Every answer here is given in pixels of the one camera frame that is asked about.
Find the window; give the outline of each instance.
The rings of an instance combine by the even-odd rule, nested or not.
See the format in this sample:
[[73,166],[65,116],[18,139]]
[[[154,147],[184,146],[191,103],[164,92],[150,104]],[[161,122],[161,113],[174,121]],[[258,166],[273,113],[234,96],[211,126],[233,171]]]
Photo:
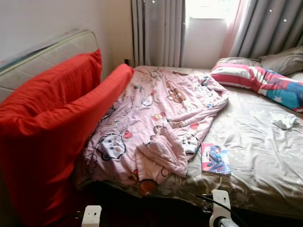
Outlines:
[[239,0],[186,0],[186,17],[229,20],[238,5]]

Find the book cover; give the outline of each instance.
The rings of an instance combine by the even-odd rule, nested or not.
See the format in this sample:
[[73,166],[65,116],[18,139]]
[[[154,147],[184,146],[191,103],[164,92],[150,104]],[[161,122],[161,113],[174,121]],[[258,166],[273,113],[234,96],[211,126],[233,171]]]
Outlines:
[[224,147],[211,144],[202,144],[202,171],[230,175],[231,165],[228,160],[228,150]]

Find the pink curtain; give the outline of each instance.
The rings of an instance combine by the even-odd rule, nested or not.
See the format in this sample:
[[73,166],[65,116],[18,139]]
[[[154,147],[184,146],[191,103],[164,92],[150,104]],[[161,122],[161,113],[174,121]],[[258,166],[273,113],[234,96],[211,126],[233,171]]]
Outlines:
[[234,19],[229,25],[229,29],[225,35],[223,41],[222,49],[220,52],[220,58],[226,58],[229,56],[234,40],[236,38],[237,32],[240,28],[241,22],[245,16],[246,8],[250,0],[239,0],[238,8]]

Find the gray curtain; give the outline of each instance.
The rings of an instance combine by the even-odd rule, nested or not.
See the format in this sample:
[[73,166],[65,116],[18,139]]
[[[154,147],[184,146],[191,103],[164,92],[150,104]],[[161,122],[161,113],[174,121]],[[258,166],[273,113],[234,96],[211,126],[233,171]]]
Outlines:
[[132,0],[135,66],[180,66],[184,8],[184,0]]
[[230,56],[257,58],[303,44],[303,0],[251,0]]

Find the bed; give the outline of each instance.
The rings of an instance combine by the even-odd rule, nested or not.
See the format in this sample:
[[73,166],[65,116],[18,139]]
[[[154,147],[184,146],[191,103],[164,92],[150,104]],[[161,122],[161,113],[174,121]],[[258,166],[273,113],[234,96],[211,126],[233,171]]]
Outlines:
[[[85,31],[11,66],[0,73],[0,102],[38,73],[78,53],[96,49],[93,33]],[[144,68],[149,72],[155,70],[154,67]],[[168,67],[157,70],[210,76],[210,70]],[[303,80],[300,75],[296,75],[296,79]],[[270,117],[271,113],[291,113],[301,118],[300,114],[254,92],[230,87],[228,90],[229,101],[218,112],[203,142],[220,144],[230,150],[232,175],[202,173],[199,147],[189,163],[186,178],[171,174],[149,196],[175,198],[204,207],[207,205],[195,195],[223,189],[229,192],[232,207],[302,218],[302,122],[289,130],[282,130],[271,123]],[[106,183],[141,196],[138,187],[123,186],[115,181]]]

